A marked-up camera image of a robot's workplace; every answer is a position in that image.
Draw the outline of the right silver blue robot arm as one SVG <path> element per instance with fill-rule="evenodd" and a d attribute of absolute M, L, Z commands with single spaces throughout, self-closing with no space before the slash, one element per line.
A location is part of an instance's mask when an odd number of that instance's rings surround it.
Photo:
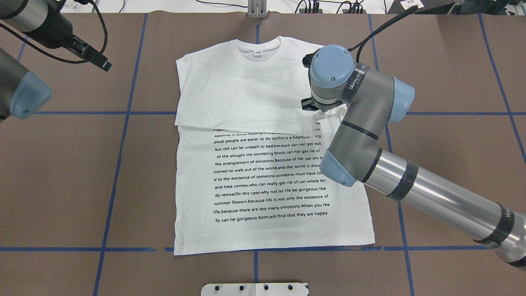
<path fill-rule="evenodd" d="M 525 215 L 481 197 L 416 163 L 381 149 L 387 123 L 404 118 L 415 89 L 353 59 L 340 45 L 324 46 L 303 59 L 311 96 L 309 111 L 348 104 L 320 164 L 321 173 L 346 187 L 359 181 L 470 235 L 515 268 L 525 269 Z"/>

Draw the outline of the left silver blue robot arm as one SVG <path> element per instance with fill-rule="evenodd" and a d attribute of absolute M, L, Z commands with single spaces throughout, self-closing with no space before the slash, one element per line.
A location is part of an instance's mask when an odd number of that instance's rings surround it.
<path fill-rule="evenodd" d="M 91 5 L 103 29 L 101 49 L 95 49 L 73 32 L 71 21 L 62 13 L 64 0 L 2 0 L 1 28 L 41 54 L 67 64 L 90 62 L 109 71 L 111 63 L 104 56 L 108 30 L 94 0 L 79 0 L 80 5 Z M 39 111 L 50 99 L 52 90 L 36 73 L 21 63 L 21 56 L 13 56 L 1 49 L 1 121 L 10 117 L 26 119 Z"/>

